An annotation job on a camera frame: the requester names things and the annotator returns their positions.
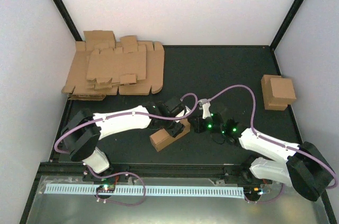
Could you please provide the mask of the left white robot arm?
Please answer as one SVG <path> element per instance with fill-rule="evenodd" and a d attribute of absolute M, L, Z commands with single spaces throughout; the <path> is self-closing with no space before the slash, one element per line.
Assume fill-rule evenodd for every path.
<path fill-rule="evenodd" d="M 86 125 L 63 140 L 73 162 L 84 162 L 95 172 L 102 181 L 113 177 L 114 169 L 110 165 L 105 153 L 97 147 L 97 143 L 116 133 L 133 129 L 165 129 L 170 136 L 176 137 L 184 129 L 178 120 L 164 120 L 149 117 L 148 114 L 179 118 L 190 112 L 179 98 L 172 98 L 167 102 L 146 102 L 133 109 L 112 113 L 92 113 L 89 109 L 79 111 L 63 128 L 64 135 L 77 126 L 96 120 Z"/>

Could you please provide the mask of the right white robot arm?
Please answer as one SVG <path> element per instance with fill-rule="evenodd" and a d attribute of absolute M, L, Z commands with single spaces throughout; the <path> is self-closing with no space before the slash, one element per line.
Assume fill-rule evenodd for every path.
<path fill-rule="evenodd" d="M 216 133 L 223 142 L 259 154 L 241 169 L 242 180 L 273 180 L 294 188 L 303 198 L 317 201 L 326 189 L 338 186 L 338 177 L 317 147 L 294 144 L 241 124 L 226 111 L 203 111 L 188 119 L 196 133 Z"/>

